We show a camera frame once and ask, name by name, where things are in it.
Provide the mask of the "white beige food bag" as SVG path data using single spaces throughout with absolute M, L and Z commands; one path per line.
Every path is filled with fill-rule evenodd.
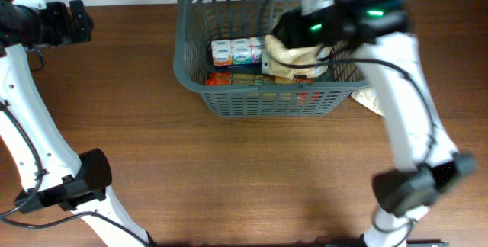
M 355 90 L 351 93 L 351 97 L 356 100 L 359 104 L 365 106 L 368 110 L 384 116 L 384 112 L 380 106 L 380 102 L 377 96 L 377 92 L 374 88 L 368 87 L 363 89 Z

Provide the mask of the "grey plastic basket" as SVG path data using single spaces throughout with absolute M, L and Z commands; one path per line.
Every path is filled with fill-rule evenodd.
M 367 82 L 353 64 L 272 78 L 264 35 L 301 0 L 177 0 L 174 72 L 221 117 L 322 116 Z

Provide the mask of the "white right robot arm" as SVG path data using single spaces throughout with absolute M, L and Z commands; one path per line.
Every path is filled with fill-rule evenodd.
M 272 30 L 287 48 L 345 42 L 377 92 L 393 148 L 394 169 L 373 177 L 378 207 L 357 246 L 404 246 L 444 194 L 473 174 L 438 116 L 422 72 L 419 43 L 403 0 L 301 0 Z

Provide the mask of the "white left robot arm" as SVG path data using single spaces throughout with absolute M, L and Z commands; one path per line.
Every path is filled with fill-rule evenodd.
M 36 85 L 27 53 L 89 42 L 94 23 L 84 3 L 1 0 L 1 137 L 21 177 L 14 212 L 58 206 L 84 220 L 109 246 L 151 246 L 153 240 L 117 199 L 100 149 L 72 150 Z

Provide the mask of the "spaghetti packet with red ends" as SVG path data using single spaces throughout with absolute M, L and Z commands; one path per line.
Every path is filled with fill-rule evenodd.
M 208 86 L 220 85 L 293 85 L 311 84 L 309 79 L 286 79 L 274 75 L 250 75 L 231 72 L 211 73 L 205 82 Z

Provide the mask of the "Kleenex tissue multipack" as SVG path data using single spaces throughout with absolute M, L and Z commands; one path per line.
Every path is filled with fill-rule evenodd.
M 257 66 L 262 63 L 265 38 L 212 40 L 210 48 L 213 65 L 217 68 Z

